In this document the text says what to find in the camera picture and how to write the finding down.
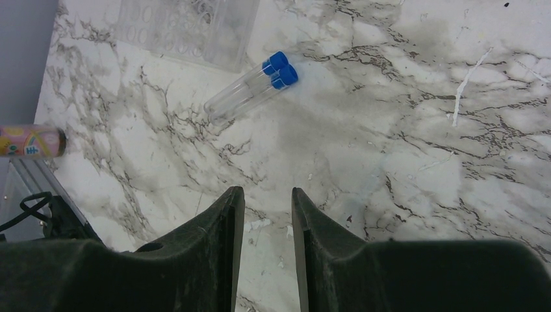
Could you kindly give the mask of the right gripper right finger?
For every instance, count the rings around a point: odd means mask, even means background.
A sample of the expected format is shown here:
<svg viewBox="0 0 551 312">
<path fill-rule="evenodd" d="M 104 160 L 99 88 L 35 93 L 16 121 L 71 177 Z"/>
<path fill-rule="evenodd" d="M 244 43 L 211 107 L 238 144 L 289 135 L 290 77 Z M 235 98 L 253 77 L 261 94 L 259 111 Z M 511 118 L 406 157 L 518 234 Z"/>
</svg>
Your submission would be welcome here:
<svg viewBox="0 0 551 312">
<path fill-rule="evenodd" d="M 550 276 L 511 240 L 367 242 L 292 191 L 302 311 L 549 311 Z"/>
</svg>

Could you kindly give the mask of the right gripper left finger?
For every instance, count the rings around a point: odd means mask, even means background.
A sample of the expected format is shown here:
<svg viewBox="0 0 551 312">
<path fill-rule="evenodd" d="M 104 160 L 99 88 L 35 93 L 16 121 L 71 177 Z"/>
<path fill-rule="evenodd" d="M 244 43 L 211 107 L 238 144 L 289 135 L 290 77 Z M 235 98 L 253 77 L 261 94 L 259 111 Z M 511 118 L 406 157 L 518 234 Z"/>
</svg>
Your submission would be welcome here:
<svg viewBox="0 0 551 312">
<path fill-rule="evenodd" d="M 244 191 L 134 252 L 92 239 L 1 244 L 2 311 L 233 311 Z"/>
</svg>

